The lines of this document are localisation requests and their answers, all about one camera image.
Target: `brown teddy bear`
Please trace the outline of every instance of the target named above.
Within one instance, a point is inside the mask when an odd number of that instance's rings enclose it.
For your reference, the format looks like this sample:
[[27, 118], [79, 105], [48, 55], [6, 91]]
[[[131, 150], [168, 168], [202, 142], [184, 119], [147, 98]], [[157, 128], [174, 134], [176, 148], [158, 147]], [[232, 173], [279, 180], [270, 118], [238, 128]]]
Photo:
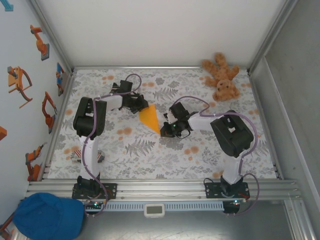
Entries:
[[204, 84], [216, 87], [216, 92], [212, 95], [215, 101], [237, 99], [240, 96], [240, 92], [232, 82], [232, 79], [239, 73], [239, 66], [235, 65], [230, 69], [225, 55], [221, 52], [217, 52], [214, 59], [219, 68], [209, 60], [202, 62], [202, 67], [214, 77], [207, 79]]

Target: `blue baseball cap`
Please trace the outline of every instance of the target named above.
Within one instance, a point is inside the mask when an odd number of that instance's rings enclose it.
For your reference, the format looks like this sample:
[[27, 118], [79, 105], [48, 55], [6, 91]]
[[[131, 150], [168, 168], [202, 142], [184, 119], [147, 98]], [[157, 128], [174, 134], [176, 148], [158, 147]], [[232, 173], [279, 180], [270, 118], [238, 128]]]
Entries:
[[33, 240], [72, 240], [81, 231], [84, 213], [84, 205], [76, 199], [41, 192], [20, 203], [13, 223]]

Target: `floral tablecloth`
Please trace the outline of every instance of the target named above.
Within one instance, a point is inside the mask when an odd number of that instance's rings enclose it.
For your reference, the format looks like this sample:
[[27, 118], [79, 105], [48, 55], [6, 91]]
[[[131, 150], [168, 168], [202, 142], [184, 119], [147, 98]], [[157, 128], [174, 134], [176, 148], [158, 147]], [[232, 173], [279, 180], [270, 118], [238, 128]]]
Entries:
[[[230, 109], [248, 116], [258, 131], [258, 145], [247, 156], [243, 173], [252, 172], [258, 178], [275, 178], [259, 112], [249, 77], [245, 70], [233, 80], [241, 95], [239, 99], [215, 102], [215, 88], [204, 85], [209, 74], [203, 69], [83, 69], [78, 70], [72, 86], [48, 178], [76, 179], [81, 163], [73, 157], [80, 150], [73, 120], [82, 97], [96, 97], [109, 93], [113, 82], [120, 83], [127, 75], [136, 73], [142, 78], [139, 90], [149, 104], [155, 104], [159, 127], [163, 114], [181, 96], [197, 96], [210, 103], [207, 113], [223, 113]], [[139, 80], [132, 76], [133, 87]], [[200, 111], [203, 104], [184, 99], [190, 111]], [[139, 114], [127, 109], [107, 113], [105, 128], [100, 136], [99, 150], [105, 160], [99, 163], [102, 179], [204, 179], [219, 178], [224, 170], [222, 150], [209, 131], [192, 131], [185, 139], [160, 137], [139, 120]]]

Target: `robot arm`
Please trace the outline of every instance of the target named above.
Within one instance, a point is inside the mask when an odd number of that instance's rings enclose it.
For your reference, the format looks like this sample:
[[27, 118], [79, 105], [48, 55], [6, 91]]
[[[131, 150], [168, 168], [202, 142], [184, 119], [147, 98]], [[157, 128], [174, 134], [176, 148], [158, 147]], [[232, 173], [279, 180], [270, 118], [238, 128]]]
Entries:
[[221, 188], [225, 195], [231, 196], [243, 181], [239, 171], [240, 154], [247, 151], [254, 140], [253, 134], [241, 118], [236, 115], [204, 117], [198, 112], [189, 113], [180, 102], [170, 107], [164, 116], [168, 122], [161, 128], [162, 137], [186, 138], [193, 130], [213, 131], [225, 154]]
[[[113, 95], [106, 98], [106, 101], [100, 100], [95, 102], [96, 128], [94, 134], [86, 143], [84, 159], [88, 171], [97, 179], [100, 178], [97, 160], [99, 136], [103, 133], [105, 128], [106, 113], [114, 109], [128, 108], [135, 114], [149, 106], [148, 102], [144, 99], [144, 96], [138, 93], [117, 95], [131, 92], [132, 85], [132, 82], [125, 80], [120, 81], [120, 86], [114, 83], [110, 92]], [[79, 136], [81, 149], [84, 148], [86, 138], [94, 129], [93, 112], [93, 99], [89, 97], [81, 98], [73, 121], [73, 128]], [[81, 162], [80, 174], [77, 178], [77, 183], [74, 185], [73, 191], [85, 196], [97, 196], [101, 191], [100, 185], [94, 181], [92, 176], [85, 169], [83, 155], [81, 155]]]

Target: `teddy bear head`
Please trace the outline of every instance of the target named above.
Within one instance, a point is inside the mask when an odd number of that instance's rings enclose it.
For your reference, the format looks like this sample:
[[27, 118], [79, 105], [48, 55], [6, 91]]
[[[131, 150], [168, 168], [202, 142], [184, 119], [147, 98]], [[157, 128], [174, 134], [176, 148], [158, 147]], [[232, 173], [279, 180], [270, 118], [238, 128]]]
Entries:
[[216, 85], [216, 91], [212, 95], [215, 101], [237, 99], [239, 96], [239, 90], [236, 88], [235, 84], [228, 79], [219, 81]]

